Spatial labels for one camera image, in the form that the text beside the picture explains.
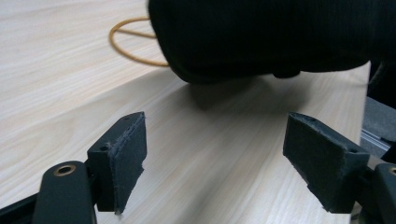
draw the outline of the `wooden table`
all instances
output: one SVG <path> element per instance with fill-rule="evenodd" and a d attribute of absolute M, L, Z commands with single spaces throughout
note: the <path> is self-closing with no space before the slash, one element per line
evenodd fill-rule
<path fill-rule="evenodd" d="M 0 2 L 0 207 L 39 188 L 118 118 L 145 111 L 148 157 L 122 216 L 99 223 L 348 223 L 326 213 L 282 156 L 287 114 L 322 120 L 359 142 L 368 65 L 192 86 L 131 62 L 107 41 L 141 0 Z M 136 29 L 147 31 L 149 23 Z M 161 59 L 155 41 L 119 36 Z"/>

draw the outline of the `orange cable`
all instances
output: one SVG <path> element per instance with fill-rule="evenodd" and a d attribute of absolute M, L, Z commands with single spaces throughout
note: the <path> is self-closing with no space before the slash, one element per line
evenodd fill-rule
<path fill-rule="evenodd" d="M 108 34 L 108 40 L 111 44 L 111 46 L 113 47 L 113 49 L 115 49 L 119 54 L 133 60 L 136 62 L 140 62 L 140 63 L 145 63 L 145 64 L 149 64 L 149 65 L 153 65 L 153 66 L 161 66 L 161 67 L 167 67 L 169 66 L 168 63 L 166 62 L 156 62 L 156 61 L 151 61 L 151 60 L 147 60 L 144 58 L 140 58 L 137 56 L 134 56 L 133 54 L 123 50 L 122 48 L 120 48 L 119 45 L 116 44 L 116 42 L 114 41 L 114 34 L 116 32 L 120 32 L 120 33 L 124 33 L 124 34 L 128 34 L 128 35 L 139 35 L 139 36 L 143 36 L 145 38 L 157 38 L 155 35 L 152 34 L 145 34 L 145 33 L 141 33 L 141 32 L 137 32 L 137 31 L 131 31 L 131 30 L 124 30 L 121 29 L 122 26 L 132 23 L 132 22 L 136 22 L 136 21 L 148 21 L 149 17 L 139 17 L 139 18 L 133 18 L 133 19 L 129 19 L 126 21 L 121 21 L 119 23 L 117 23 L 111 30 L 110 33 Z"/>

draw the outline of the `light wood surface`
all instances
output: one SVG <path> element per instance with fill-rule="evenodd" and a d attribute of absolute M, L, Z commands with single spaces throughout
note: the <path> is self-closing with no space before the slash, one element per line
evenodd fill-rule
<path fill-rule="evenodd" d="M 0 1 L 0 207 L 39 188 L 118 118 L 145 111 L 148 157 L 122 216 L 99 223 L 348 223 L 326 213 L 282 156 L 287 113 L 359 142 L 368 65 L 191 86 L 117 54 L 107 33 L 146 2 Z M 149 31 L 148 23 L 135 26 Z M 119 36 L 161 59 L 154 41 Z"/>

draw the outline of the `black glove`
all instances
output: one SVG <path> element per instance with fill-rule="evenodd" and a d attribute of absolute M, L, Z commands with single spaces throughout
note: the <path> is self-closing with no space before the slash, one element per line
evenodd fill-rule
<path fill-rule="evenodd" d="M 150 0 L 171 68 L 191 83 L 396 59 L 396 0 Z"/>

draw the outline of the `brass insert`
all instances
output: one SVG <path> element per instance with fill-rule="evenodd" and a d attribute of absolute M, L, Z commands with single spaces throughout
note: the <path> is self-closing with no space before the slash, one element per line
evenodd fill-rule
<path fill-rule="evenodd" d="M 63 165 L 56 169 L 53 174 L 56 176 L 64 176 L 64 175 L 70 175 L 76 170 L 75 165 Z"/>
<path fill-rule="evenodd" d="M 391 174 L 396 175 L 396 167 L 390 167 L 389 171 Z"/>

